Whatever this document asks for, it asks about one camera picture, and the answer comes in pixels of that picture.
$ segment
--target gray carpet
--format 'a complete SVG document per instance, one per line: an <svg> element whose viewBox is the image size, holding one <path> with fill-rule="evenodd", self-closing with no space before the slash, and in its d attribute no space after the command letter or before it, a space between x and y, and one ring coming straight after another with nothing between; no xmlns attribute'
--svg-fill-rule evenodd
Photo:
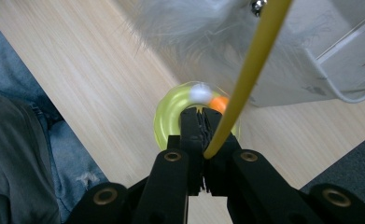
<svg viewBox="0 0 365 224"><path fill-rule="evenodd" d="M365 202L365 141L314 178L302 191L308 192L313 185L321 183L338 185Z"/></svg>

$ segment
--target table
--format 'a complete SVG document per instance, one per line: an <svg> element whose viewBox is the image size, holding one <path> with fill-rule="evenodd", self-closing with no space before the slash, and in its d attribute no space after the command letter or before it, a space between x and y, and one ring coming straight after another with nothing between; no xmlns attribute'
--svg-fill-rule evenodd
<svg viewBox="0 0 365 224"><path fill-rule="evenodd" d="M0 0L0 30L110 181L149 174L159 152L157 103L184 76L139 46L127 18L133 2ZM241 116L240 144L261 152L300 188L365 140L365 102L337 100L258 108ZM190 223L227 223L224 199L190 199Z"/></svg>

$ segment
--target yellow rod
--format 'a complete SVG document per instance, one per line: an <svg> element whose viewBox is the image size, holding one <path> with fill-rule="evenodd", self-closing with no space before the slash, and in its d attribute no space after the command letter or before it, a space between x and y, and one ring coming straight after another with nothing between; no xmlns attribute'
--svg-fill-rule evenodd
<svg viewBox="0 0 365 224"><path fill-rule="evenodd" d="M272 49L281 29L292 0L270 0L264 7L258 29L252 39L240 76L234 88L232 98L224 116L220 120L214 137L204 152L206 159L214 157L228 138L232 126L240 116L250 93L252 92L263 65Z"/></svg>

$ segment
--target jeans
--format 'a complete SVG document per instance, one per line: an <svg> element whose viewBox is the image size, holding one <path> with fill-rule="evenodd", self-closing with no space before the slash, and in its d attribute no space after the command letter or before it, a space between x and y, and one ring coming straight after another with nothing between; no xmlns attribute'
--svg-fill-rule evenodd
<svg viewBox="0 0 365 224"><path fill-rule="evenodd" d="M42 125L61 221L66 221L85 191L107 179L1 33L0 95L24 101Z"/></svg>

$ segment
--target orange ball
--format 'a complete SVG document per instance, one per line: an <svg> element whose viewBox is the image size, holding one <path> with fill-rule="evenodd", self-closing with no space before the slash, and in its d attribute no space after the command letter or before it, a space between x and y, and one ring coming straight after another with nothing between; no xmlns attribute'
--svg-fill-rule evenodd
<svg viewBox="0 0 365 224"><path fill-rule="evenodd" d="M215 97L209 103L209 107L211 109L215 109L216 111L220 112L221 114L225 113L226 107L228 106L229 98L225 96Z"/></svg>

